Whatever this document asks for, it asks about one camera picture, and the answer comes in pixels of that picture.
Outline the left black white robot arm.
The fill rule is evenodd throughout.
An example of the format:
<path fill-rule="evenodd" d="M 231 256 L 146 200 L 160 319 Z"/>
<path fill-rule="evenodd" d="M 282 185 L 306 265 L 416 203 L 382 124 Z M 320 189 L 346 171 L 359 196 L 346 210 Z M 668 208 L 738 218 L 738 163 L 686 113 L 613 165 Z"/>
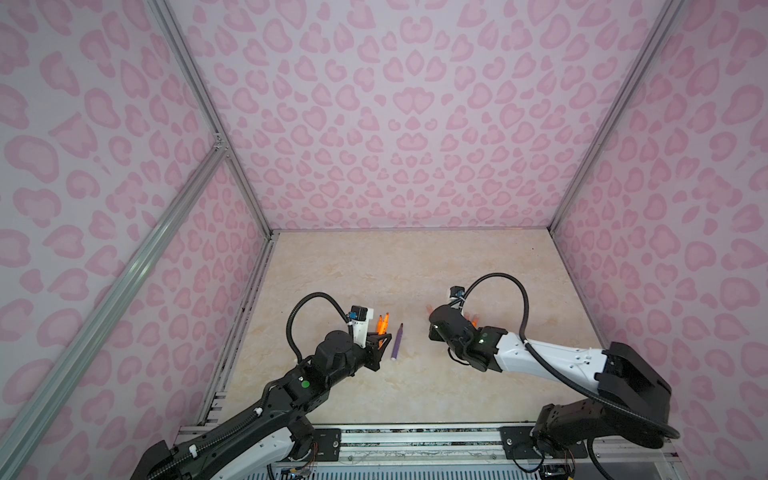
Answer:
<path fill-rule="evenodd" d="M 314 451 L 307 415 L 331 388 L 358 370 L 376 371 L 392 340 L 366 335 L 362 345 L 332 331 L 315 353 L 269 382 L 254 404 L 219 426 L 174 447 L 160 441 L 141 456 L 133 479 L 241 479 L 280 460 L 301 461 Z"/>

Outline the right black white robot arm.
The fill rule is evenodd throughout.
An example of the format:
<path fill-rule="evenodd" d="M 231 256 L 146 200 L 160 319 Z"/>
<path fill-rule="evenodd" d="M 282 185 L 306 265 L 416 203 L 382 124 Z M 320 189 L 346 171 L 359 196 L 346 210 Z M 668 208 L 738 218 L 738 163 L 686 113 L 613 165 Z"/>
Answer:
<path fill-rule="evenodd" d="M 458 361 L 481 371 L 522 373 L 558 381 L 583 400 L 544 406 L 530 436 L 541 450 L 620 436 L 659 449 L 680 436 L 669 423 L 672 389 L 631 346 L 579 349 L 523 340 L 497 327 L 475 327 L 459 309 L 443 305 L 429 316 L 429 337 Z"/>

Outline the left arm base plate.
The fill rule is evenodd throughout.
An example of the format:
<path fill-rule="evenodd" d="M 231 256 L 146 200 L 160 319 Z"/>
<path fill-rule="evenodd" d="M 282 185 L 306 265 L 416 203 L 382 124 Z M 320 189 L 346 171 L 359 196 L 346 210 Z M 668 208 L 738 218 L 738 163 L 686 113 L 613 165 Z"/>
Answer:
<path fill-rule="evenodd" d="M 337 462 L 340 457 L 342 430 L 339 428 L 318 428 L 314 431 L 318 463 Z"/>

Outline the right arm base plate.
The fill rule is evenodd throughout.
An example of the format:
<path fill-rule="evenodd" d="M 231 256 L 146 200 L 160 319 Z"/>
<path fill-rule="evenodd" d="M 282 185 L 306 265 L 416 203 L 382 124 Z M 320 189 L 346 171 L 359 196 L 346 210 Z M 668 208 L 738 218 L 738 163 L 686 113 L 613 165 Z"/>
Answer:
<path fill-rule="evenodd" d="M 507 460 L 535 460 L 541 459 L 541 454 L 535 448 L 535 442 L 531 437 L 531 425 L 508 425 L 499 428 L 501 445 Z"/>

